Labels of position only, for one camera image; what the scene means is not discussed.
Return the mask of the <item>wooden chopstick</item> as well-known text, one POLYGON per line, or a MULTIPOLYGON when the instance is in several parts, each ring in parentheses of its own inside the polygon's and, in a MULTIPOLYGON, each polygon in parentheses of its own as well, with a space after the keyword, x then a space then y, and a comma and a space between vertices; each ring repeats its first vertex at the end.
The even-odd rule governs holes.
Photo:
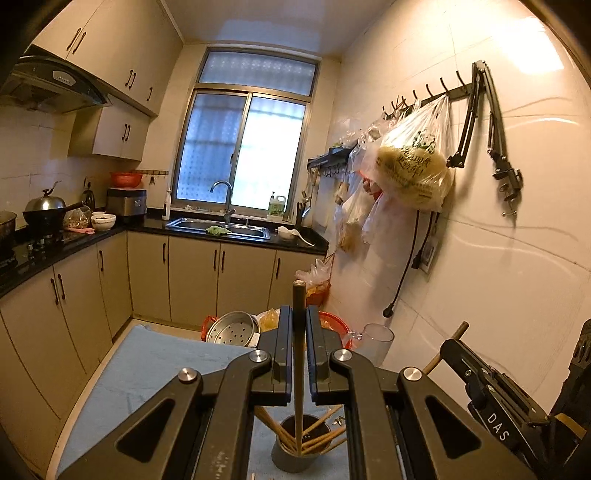
POLYGON ((304 431, 304 336, 307 327, 305 294, 307 284, 295 280, 293 284, 293 327, 294 327, 294 439, 297 456, 301 456, 304 431))
POLYGON ((308 426, 308 428, 304 429, 303 436, 308 435, 308 433, 315 430, 315 428, 320 426, 322 423, 324 423, 326 420, 328 420, 329 417, 332 417, 332 415, 334 415, 335 413, 338 413, 339 410, 341 410, 341 409, 342 409, 342 405, 338 405, 338 406, 332 407, 332 409, 329 409, 329 411, 325 412, 325 414, 322 415, 322 417, 319 417, 318 420, 315 421, 315 423, 311 424, 310 426, 308 426))
POLYGON ((462 336, 467 332, 470 324, 466 321, 463 321, 457 330, 454 332, 451 338, 447 339, 441 346, 440 352, 435 355, 435 357, 427 364, 427 366, 423 369, 423 373, 425 375, 431 374, 435 368, 444 360, 445 354, 449 346, 451 346, 454 342, 457 342, 462 339, 462 336))
POLYGON ((276 420, 273 420, 273 417, 270 416, 270 413, 267 412, 266 408, 263 406, 256 406, 254 407, 254 415, 256 418, 259 419, 263 425, 266 425, 274 434, 283 442, 283 445, 287 447, 290 451, 297 450, 296 441, 294 437, 287 433, 287 430, 284 430, 280 423, 277 423, 276 420))
POLYGON ((302 450, 301 453, 304 457, 325 455, 329 451, 332 451, 335 448, 341 446, 343 443, 346 442, 346 440, 348 440, 346 436, 335 437, 331 440, 325 439, 322 442, 317 442, 315 444, 312 444, 311 446, 308 446, 308 448, 302 450))
POLYGON ((318 438, 312 439, 308 442, 304 442, 304 444, 301 445, 301 448, 303 448, 303 450, 301 450, 301 453, 307 454, 308 452, 311 452, 311 450, 314 450, 315 448, 324 446, 326 443, 331 442, 332 439, 338 438, 339 436, 341 436, 345 432, 346 432, 346 426, 342 426, 342 427, 339 427, 339 429, 337 429, 337 430, 329 431, 329 433, 326 433, 318 438))

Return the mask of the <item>kitchen window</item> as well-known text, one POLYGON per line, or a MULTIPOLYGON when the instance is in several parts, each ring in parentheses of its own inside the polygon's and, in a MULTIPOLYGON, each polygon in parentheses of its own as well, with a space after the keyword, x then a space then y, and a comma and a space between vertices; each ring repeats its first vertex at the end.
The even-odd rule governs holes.
POLYGON ((286 219, 317 70, 315 60, 278 52, 207 49, 180 137, 174 205, 221 212, 226 187, 211 185, 228 180, 236 212, 266 217, 274 192, 287 198, 286 219))

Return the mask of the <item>small keys on cloth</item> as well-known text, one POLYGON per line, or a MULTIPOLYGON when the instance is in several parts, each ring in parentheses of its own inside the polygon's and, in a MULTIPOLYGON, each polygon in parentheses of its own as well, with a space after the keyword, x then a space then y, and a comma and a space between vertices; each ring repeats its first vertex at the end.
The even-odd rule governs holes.
POLYGON ((342 427, 346 424, 346 418, 342 415, 339 415, 338 417, 335 417, 334 421, 332 421, 332 423, 334 425, 338 425, 339 427, 342 427))

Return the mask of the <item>clear glass mug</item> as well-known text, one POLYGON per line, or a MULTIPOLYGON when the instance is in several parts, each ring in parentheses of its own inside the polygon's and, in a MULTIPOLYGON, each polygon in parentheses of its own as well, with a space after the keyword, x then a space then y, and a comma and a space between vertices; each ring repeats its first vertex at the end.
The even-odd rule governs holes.
POLYGON ((365 356, 374 366, 381 367, 394 343, 394 332, 385 325, 369 323, 362 332, 346 335, 346 341, 351 343, 349 349, 365 356))

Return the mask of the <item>steel steamer pot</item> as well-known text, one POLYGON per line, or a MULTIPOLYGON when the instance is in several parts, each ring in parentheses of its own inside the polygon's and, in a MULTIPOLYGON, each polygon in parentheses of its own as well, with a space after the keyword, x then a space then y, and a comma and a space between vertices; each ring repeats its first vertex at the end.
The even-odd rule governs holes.
POLYGON ((259 343, 259 336, 256 317, 243 311, 233 311, 212 323, 205 334, 205 342, 253 348, 259 343))

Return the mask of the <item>yellow plastic bag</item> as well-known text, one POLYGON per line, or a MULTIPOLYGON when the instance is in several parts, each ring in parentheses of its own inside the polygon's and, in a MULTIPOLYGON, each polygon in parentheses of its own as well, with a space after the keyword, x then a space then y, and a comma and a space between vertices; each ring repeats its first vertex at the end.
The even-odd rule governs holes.
POLYGON ((256 322, 259 325, 259 332, 274 330, 279 327, 280 308, 266 310, 256 315, 256 322))

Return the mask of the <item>red plastic basin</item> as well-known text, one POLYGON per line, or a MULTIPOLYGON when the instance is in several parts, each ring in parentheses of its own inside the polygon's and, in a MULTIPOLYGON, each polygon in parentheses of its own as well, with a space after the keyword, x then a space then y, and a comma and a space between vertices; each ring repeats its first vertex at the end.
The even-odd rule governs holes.
POLYGON ((348 349, 353 348, 353 333, 344 320, 335 314, 325 311, 318 312, 318 317, 320 318, 322 328, 335 331, 339 334, 342 346, 348 349))

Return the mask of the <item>white plastic bag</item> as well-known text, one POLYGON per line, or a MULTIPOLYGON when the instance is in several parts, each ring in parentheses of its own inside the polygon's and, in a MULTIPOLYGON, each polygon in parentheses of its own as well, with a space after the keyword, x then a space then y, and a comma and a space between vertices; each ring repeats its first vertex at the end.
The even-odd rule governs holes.
POLYGON ((363 226, 370 211, 382 196, 382 188, 374 180, 355 172, 352 190, 346 191, 346 197, 339 196, 341 203, 335 207, 335 240, 342 252, 353 254, 361 247, 363 226))

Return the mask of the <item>chrome sink faucet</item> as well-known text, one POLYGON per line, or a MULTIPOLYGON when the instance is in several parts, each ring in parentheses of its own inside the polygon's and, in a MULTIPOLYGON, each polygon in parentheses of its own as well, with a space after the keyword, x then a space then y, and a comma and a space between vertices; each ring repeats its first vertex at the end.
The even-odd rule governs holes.
POLYGON ((224 185, 226 187, 226 195, 224 201, 224 213, 222 214, 222 218, 225 224, 229 224, 231 221, 231 216, 235 214, 235 209, 231 206, 231 198, 233 193, 233 188, 231 183, 228 180, 216 180, 211 185, 211 192, 218 186, 224 185))

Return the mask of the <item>green detergent bottle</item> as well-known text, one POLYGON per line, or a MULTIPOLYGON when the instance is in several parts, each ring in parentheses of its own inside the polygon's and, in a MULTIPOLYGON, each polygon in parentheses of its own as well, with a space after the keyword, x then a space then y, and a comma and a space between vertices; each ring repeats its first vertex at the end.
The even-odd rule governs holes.
POLYGON ((283 219, 286 210, 287 198, 283 195, 270 195, 269 206, 267 206, 266 217, 270 219, 283 219))

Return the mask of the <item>white bowl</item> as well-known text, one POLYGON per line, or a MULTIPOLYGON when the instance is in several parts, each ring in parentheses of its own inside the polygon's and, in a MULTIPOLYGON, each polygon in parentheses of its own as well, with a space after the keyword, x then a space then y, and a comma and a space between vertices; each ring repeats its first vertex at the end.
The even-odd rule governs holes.
POLYGON ((95 212, 91 215, 92 228, 95 231, 108 231, 116 223, 117 217, 114 214, 95 212))

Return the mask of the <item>silver toaster appliance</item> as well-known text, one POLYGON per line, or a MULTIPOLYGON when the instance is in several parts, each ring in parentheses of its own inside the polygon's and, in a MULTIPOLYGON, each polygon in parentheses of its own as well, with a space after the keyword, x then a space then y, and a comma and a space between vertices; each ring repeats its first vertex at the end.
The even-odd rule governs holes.
POLYGON ((145 215, 147 190, 110 187, 106 193, 106 212, 122 217, 145 215))

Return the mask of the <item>black wok with lid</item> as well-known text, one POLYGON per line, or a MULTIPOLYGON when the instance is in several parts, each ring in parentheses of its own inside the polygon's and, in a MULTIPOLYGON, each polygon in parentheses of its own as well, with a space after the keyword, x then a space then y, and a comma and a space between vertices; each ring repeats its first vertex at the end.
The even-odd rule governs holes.
POLYGON ((62 228, 65 214, 83 206, 82 202, 67 205, 53 191, 60 180, 54 182, 53 186, 43 189, 41 197, 31 199, 23 211, 23 217, 29 227, 43 231, 57 231, 62 228))

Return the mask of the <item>plastic bag with noodles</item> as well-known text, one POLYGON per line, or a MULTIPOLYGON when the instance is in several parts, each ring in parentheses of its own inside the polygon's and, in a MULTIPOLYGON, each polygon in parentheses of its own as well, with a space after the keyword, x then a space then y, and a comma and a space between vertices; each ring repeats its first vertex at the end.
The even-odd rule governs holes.
POLYGON ((407 207, 439 212, 454 183, 452 150, 449 99, 442 96, 367 145, 361 174, 407 207))

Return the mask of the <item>black range hood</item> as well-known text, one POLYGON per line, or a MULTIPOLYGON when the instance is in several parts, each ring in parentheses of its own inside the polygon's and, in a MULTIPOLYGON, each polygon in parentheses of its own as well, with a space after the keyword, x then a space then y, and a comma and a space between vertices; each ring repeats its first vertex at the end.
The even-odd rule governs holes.
POLYGON ((59 58, 26 55, 1 87, 1 105, 50 114, 103 107, 105 95, 77 67, 59 58))

